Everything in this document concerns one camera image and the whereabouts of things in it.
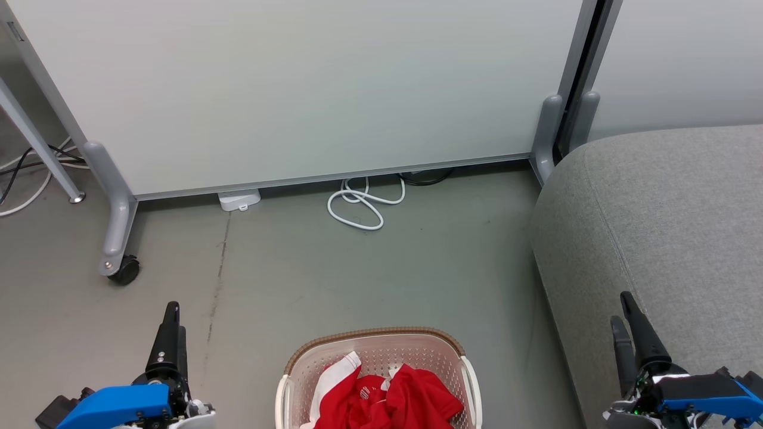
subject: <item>white plastic basket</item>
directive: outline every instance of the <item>white plastic basket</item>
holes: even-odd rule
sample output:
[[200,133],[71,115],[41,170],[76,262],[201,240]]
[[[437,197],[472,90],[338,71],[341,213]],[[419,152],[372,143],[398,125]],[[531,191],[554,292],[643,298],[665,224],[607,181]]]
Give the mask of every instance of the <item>white plastic basket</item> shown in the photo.
[[437,329],[390,327],[323,337],[297,350],[275,394],[275,429],[298,429],[307,423],[318,377],[351,351],[360,356],[360,376],[389,376],[390,369],[403,363],[435,373],[464,405],[464,411],[451,420],[454,429],[481,428],[479,384],[461,345]]

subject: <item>black wheel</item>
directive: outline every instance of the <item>black wheel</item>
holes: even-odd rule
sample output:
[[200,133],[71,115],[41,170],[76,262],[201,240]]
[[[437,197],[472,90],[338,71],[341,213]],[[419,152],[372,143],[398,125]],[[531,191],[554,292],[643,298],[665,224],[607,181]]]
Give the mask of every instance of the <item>black wheel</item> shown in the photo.
[[138,277],[140,272],[140,263],[134,255],[122,256],[122,263],[119,264],[119,269],[116,273],[111,274],[108,279],[118,284],[119,286],[126,286]]

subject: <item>white panel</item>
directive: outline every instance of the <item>white panel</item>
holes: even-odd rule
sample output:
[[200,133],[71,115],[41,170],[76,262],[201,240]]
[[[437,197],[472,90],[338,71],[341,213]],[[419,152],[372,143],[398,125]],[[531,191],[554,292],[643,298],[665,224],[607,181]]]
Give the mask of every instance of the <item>white panel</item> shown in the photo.
[[624,0],[588,140],[763,122],[763,2]]
[[136,194],[527,153],[581,0],[9,0]]

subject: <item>red clothing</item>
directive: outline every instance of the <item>red clothing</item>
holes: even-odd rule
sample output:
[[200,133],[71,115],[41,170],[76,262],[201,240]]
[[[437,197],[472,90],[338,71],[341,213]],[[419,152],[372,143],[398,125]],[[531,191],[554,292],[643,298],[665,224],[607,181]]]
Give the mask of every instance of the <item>red clothing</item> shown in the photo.
[[387,392],[393,429],[452,429],[448,421],[463,409],[437,376],[408,365],[394,375]]
[[349,429],[391,429],[385,381],[381,376],[365,376],[356,381],[349,400]]
[[350,372],[352,367],[342,364],[346,368],[340,374],[346,377],[334,379],[328,392],[314,396],[314,401],[320,400],[314,429],[452,429],[449,420],[464,409],[443,382],[424,369],[403,365],[387,384],[380,376],[358,378],[360,366]]

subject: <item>gray metal frame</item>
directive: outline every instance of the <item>gray metal frame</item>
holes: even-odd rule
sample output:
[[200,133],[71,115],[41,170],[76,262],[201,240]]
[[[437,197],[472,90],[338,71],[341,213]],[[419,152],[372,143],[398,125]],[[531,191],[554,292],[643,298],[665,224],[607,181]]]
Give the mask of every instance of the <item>gray metal frame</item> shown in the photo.
[[16,46],[21,51],[21,56],[37,80],[43,93],[47,97],[53,110],[58,114],[61,123],[69,132],[75,145],[88,161],[95,178],[101,184],[111,204],[111,214],[106,231],[106,238],[103,247],[103,257],[99,266],[99,272],[104,276],[116,273],[121,264],[124,255],[127,239],[130,235],[138,201],[157,198],[170,198],[185,195],[198,195],[214,192],[236,191],[242,189],[259,189],[270,186],[294,185],[304,182],[316,182],[331,179],[343,179],[347,176],[372,176],[389,173],[402,173],[405,171],[419,169],[445,168],[451,166],[474,165],[479,163],[495,163],[507,160],[530,159],[533,169],[543,184],[551,173],[553,168],[552,148],[559,131],[562,113],[568,97],[571,96],[573,85],[575,84],[575,73],[583,53],[588,28],[594,15],[596,0],[583,0],[581,11],[578,15],[578,22],[573,33],[573,38],[568,53],[565,69],[559,83],[557,94],[550,95],[542,102],[541,114],[538,120],[538,128],[533,141],[533,150],[531,153],[520,153],[508,156],[496,156],[489,158],[478,158],[472,160],[460,160],[448,163],[434,163],[416,166],[403,166],[392,169],[377,169],[355,173],[345,173],[326,176],[304,177],[299,179],[277,180],[271,182],[246,183],[241,185],[221,186],[205,189],[189,189],[178,192],[159,192],[155,194],[146,194],[135,196],[131,192],[127,183],[119,174],[114,161],[108,155],[106,149],[100,143],[88,141],[82,129],[77,124],[72,112],[66,106],[60,92],[56,88],[53,80],[50,78],[47,70],[40,61],[40,57],[34,51],[34,48],[27,42],[23,28],[19,25],[13,12],[8,7],[5,0],[0,1],[0,19],[4,21],[3,27],[9,36],[15,41]]
[[584,54],[585,40],[594,19],[596,4],[597,0],[583,0],[578,14],[578,23],[575,25],[575,32],[572,35],[570,50],[567,54],[565,70],[559,83],[559,90],[557,94],[550,95],[543,100],[533,141],[533,151],[530,154],[530,165],[533,166],[533,171],[541,186],[546,183],[551,171],[554,170],[554,145],[557,141],[557,134],[562,132],[560,127],[566,103],[570,97],[575,96],[572,94],[575,90],[575,75]]
[[3,21],[0,25],[5,29],[8,36],[15,41],[24,63],[108,196],[111,214],[103,246],[103,257],[98,271],[104,276],[110,276],[119,270],[137,209],[137,200],[119,174],[119,170],[117,170],[106,149],[99,143],[88,142],[85,138],[85,134],[63,101],[58,88],[53,84],[53,80],[42,64],[40,57],[37,56],[31,44],[27,42],[24,29],[19,25],[5,0],[0,2],[0,19]]
[[606,0],[604,3],[578,87],[572,89],[572,104],[559,129],[557,144],[563,156],[588,142],[600,100],[599,93],[593,90],[594,82],[622,5],[623,0]]
[[77,203],[85,199],[85,193],[80,191],[72,182],[72,178],[63,170],[63,166],[53,154],[53,151],[47,146],[40,132],[32,124],[24,109],[18,104],[18,100],[11,93],[10,88],[5,81],[0,79],[0,106],[13,121],[21,134],[26,137],[29,145],[32,146],[37,155],[43,160],[45,166],[53,174],[66,194],[69,196],[69,202]]

